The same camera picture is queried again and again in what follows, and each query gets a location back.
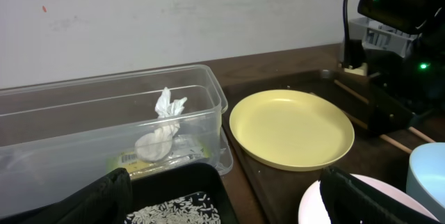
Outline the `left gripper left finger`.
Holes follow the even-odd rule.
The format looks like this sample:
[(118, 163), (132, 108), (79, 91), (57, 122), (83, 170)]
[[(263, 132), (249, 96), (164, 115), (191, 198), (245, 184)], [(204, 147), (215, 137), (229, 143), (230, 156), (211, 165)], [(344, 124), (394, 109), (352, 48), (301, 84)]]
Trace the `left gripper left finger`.
[(6, 224), (123, 223), (131, 211), (131, 178), (116, 168), (60, 202), (1, 219)]

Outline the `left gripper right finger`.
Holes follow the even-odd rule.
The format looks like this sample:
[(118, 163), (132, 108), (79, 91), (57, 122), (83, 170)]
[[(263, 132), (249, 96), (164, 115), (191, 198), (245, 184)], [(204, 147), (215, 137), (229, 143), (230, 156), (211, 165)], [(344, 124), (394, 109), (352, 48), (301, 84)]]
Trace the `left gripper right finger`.
[(319, 182), (332, 223), (440, 224), (337, 167), (324, 168)]

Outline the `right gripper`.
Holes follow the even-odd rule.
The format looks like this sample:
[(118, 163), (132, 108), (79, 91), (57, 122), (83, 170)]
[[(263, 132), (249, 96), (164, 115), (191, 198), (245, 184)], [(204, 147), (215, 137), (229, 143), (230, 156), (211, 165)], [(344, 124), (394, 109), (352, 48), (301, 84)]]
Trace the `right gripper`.
[(386, 134), (444, 115), (444, 51), (421, 49), (406, 58), (364, 51), (371, 131)]

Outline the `white bowl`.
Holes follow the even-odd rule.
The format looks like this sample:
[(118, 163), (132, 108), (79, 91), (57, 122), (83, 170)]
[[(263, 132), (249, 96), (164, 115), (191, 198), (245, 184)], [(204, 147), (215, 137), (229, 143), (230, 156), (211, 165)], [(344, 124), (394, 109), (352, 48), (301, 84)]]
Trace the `white bowl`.
[[(422, 213), (425, 216), (437, 221), (437, 218), (430, 213), (423, 205), (418, 203), (415, 199), (397, 189), (396, 187), (382, 182), (372, 177), (364, 175), (353, 174), (356, 178), (362, 180), (368, 185), (388, 195), (389, 197), (399, 201), (405, 206)], [(320, 182), (315, 181), (304, 193), (300, 206), (298, 209), (298, 223), (299, 224), (330, 224), (330, 218), (325, 209), (320, 193)]]

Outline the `wooden chopstick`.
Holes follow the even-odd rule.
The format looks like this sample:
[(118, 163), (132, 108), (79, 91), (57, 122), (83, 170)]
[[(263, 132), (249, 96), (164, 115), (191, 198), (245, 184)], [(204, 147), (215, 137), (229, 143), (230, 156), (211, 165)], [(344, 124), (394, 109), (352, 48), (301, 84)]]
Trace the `wooden chopstick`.
[[(363, 97), (362, 95), (360, 95), (359, 93), (355, 92), (352, 88), (349, 88), (348, 86), (344, 85), (343, 83), (341, 83), (339, 80), (334, 80), (334, 83), (336, 85), (338, 85), (340, 88), (343, 88), (344, 90), (346, 90), (348, 93), (350, 93), (351, 95), (353, 95), (354, 97), (356, 97), (358, 100), (362, 101), (365, 104), (369, 104), (369, 100), (365, 97)], [(414, 133), (415, 135), (417, 135), (418, 137), (422, 138), (423, 140), (429, 142), (429, 143), (435, 143), (435, 141), (430, 138), (429, 136), (427, 136), (426, 134), (422, 133), (421, 131), (419, 131), (418, 129), (414, 128), (414, 127), (409, 127), (408, 128), (412, 133)]]
[[(349, 118), (349, 120), (352, 123), (356, 124), (357, 126), (361, 127), (362, 129), (365, 129), (365, 130), (368, 129), (368, 125), (366, 123), (364, 123), (361, 120), (357, 119), (356, 117), (352, 116), (351, 114), (349, 114), (348, 112), (346, 112), (343, 109), (341, 109), (341, 111)], [(410, 148), (408, 148), (405, 145), (403, 145), (402, 143), (399, 143), (398, 141), (392, 139), (391, 137), (389, 137), (386, 134), (379, 135), (379, 138), (381, 138), (382, 140), (390, 143), (391, 145), (397, 147), (398, 149), (400, 149), (408, 154), (412, 153), (412, 150)]]

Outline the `green snack wrapper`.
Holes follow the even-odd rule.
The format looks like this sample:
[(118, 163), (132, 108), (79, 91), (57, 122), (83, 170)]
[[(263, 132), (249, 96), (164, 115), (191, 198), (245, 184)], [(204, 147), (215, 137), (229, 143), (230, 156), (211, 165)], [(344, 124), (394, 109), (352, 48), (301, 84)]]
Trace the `green snack wrapper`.
[(131, 179), (139, 179), (194, 162), (208, 163), (211, 150), (198, 137), (179, 135), (173, 139), (172, 149), (159, 161), (143, 161), (135, 152), (122, 152), (106, 161), (106, 172), (124, 168)]

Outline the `white napkin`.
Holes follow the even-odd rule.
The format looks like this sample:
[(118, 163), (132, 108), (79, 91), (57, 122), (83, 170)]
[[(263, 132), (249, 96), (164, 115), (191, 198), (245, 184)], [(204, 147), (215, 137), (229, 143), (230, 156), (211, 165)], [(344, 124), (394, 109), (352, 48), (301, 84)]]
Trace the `white napkin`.
[[(184, 104), (187, 102), (187, 99), (187, 97), (183, 97), (171, 101), (171, 91), (165, 87), (154, 108), (158, 114), (158, 119), (181, 115), (185, 109)], [(134, 146), (134, 152), (138, 159), (148, 163), (162, 160), (171, 151), (173, 138), (179, 129), (180, 124), (174, 122), (163, 125), (152, 133), (140, 137)]]

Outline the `blue bowl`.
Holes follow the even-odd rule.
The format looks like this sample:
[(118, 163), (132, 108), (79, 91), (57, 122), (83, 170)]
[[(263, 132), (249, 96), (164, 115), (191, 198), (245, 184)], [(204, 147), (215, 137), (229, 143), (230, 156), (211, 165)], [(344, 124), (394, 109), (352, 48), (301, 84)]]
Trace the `blue bowl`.
[(409, 158), (406, 193), (444, 223), (444, 143), (416, 147)]

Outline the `yellow plate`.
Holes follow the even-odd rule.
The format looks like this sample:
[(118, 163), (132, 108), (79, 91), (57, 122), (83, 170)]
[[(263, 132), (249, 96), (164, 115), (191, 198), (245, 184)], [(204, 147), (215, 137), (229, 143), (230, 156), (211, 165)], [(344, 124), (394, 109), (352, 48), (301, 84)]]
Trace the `yellow plate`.
[(229, 127), (253, 159), (287, 171), (329, 166), (355, 141), (353, 124), (341, 109), (296, 90), (267, 90), (245, 97), (232, 109)]

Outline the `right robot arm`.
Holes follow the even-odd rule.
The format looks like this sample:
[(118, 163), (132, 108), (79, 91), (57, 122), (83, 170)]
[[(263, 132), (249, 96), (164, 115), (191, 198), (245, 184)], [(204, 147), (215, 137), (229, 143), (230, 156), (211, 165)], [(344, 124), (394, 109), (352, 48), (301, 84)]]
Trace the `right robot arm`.
[(444, 110), (444, 0), (359, 0), (359, 14), (415, 35), (409, 54), (366, 49), (350, 36), (348, 0), (343, 0), (344, 45), (341, 67), (367, 64), (367, 129), (387, 134), (407, 129)]

